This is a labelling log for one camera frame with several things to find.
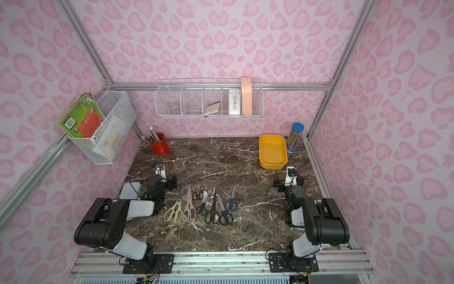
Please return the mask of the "yellow storage box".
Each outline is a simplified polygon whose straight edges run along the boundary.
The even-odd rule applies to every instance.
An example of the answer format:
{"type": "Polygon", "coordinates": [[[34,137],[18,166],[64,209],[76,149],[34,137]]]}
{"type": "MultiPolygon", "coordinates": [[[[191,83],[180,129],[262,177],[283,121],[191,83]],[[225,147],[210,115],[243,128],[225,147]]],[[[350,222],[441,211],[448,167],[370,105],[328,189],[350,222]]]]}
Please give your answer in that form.
{"type": "Polygon", "coordinates": [[[259,138],[259,160],[264,169],[280,170],[288,162],[285,138],[264,134],[259,138]]]}

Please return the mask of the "small black scissors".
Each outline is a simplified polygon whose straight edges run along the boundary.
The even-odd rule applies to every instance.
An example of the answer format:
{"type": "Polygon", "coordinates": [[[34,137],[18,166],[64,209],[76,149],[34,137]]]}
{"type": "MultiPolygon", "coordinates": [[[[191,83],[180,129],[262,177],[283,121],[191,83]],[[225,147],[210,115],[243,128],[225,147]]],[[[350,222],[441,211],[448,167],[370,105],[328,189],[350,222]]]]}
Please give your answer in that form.
{"type": "Polygon", "coordinates": [[[192,200],[203,200],[203,192],[201,191],[200,182],[197,182],[195,190],[192,194],[192,200]]]}

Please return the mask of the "pink kitchen scissors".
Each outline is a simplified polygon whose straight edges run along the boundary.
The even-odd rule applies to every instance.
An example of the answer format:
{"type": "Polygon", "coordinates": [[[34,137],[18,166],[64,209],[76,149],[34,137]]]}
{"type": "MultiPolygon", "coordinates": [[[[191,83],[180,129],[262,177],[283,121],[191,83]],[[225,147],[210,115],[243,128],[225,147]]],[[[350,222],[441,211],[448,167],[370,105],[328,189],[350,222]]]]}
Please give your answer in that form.
{"type": "Polygon", "coordinates": [[[184,221],[195,221],[196,218],[196,209],[193,206],[192,198],[192,189],[191,186],[188,186],[188,191],[186,194],[186,206],[183,210],[183,220],[184,221]]]}

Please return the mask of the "medium black scissors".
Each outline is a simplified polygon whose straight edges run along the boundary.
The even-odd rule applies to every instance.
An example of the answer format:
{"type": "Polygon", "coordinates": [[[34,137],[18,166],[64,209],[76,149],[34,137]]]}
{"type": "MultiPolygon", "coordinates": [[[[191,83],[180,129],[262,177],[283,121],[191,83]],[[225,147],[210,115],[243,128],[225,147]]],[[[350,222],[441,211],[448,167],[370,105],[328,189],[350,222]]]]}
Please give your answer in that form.
{"type": "Polygon", "coordinates": [[[209,195],[209,192],[208,191],[204,191],[203,192],[203,199],[202,199],[202,203],[201,205],[199,206],[199,209],[197,211],[197,214],[200,214],[202,216],[206,216],[208,214],[208,209],[206,207],[207,205],[207,201],[208,201],[208,195],[209,195]]]}

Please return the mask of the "blue handled scissors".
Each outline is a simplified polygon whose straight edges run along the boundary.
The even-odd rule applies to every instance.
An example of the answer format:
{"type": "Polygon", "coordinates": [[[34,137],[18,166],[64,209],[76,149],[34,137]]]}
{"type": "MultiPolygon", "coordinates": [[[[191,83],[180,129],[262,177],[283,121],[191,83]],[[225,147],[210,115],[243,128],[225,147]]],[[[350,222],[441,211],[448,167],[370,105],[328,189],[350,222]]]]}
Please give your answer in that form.
{"type": "Polygon", "coordinates": [[[235,212],[238,209],[238,203],[235,199],[236,194],[236,184],[234,185],[234,189],[232,190],[231,196],[225,203],[225,208],[229,212],[235,212]]]}

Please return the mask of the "large black handled scissors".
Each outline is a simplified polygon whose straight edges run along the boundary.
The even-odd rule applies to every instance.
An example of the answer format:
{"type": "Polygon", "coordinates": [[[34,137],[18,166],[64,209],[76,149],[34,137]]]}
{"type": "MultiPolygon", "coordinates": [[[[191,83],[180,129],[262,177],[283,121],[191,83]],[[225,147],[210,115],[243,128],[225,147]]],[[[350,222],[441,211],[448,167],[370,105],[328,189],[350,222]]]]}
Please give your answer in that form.
{"type": "Polygon", "coordinates": [[[225,209],[224,203],[222,202],[220,195],[218,196],[218,201],[221,208],[219,222],[221,223],[222,226],[231,225],[234,222],[233,215],[225,209]]]}

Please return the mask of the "all black scissors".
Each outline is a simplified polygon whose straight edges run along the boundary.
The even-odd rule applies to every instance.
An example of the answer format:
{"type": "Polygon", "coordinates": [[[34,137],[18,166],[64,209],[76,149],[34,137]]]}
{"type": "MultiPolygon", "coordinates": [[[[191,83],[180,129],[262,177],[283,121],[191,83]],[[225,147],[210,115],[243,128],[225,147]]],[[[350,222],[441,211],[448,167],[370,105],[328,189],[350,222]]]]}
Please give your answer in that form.
{"type": "Polygon", "coordinates": [[[217,203],[217,193],[214,192],[212,206],[211,206],[210,210],[208,210],[208,213],[205,216],[205,223],[207,223],[207,224],[219,224],[220,214],[216,209],[216,203],[217,203]]]}

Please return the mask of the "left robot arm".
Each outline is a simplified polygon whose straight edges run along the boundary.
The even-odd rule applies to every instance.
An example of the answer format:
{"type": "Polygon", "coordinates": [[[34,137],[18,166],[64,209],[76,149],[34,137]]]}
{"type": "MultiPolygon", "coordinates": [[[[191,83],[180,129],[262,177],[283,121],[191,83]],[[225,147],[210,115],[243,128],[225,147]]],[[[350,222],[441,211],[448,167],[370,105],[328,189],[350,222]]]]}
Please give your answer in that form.
{"type": "Polygon", "coordinates": [[[147,197],[140,199],[97,198],[74,233],[81,246],[105,249],[124,257],[126,265],[153,266],[153,247],[125,232],[127,221],[156,216],[162,210],[166,192],[177,188],[177,177],[155,174],[147,178],[147,197]]]}

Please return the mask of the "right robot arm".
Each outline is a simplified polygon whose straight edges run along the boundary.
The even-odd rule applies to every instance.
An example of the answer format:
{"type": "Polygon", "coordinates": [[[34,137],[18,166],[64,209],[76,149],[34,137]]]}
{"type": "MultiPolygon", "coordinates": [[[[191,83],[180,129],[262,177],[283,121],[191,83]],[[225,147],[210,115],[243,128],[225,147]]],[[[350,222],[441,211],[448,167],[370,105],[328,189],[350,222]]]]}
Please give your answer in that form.
{"type": "Polygon", "coordinates": [[[349,243],[349,227],[334,199],[307,197],[306,188],[295,176],[289,181],[275,179],[273,187],[284,194],[285,223],[304,229],[304,233],[287,246],[289,257],[308,259],[326,248],[349,243]]]}

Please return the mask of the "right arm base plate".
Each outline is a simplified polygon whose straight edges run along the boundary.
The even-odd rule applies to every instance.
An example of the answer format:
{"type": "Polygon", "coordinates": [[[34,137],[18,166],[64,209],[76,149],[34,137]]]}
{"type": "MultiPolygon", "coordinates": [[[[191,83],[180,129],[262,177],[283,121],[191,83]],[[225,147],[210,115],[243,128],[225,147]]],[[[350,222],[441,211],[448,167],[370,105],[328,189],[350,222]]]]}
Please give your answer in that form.
{"type": "Polygon", "coordinates": [[[286,253],[280,252],[268,252],[266,254],[268,260],[270,272],[297,272],[311,274],[319,272],[318,261],[313,256],[311,258],[292,258],[286,253]]]}

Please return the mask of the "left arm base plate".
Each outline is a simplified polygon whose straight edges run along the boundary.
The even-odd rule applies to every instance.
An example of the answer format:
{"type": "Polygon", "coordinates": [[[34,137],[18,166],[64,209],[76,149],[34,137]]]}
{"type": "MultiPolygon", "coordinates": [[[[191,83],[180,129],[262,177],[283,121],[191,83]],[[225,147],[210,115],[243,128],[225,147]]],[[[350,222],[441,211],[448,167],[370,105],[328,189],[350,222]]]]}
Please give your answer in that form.
{"type": "Polygon", "coordinates": [[[170,274],[174,264],[174,254],[146,255],[143,260],[126,259],[122,273],[126,275],[170,274]]]}

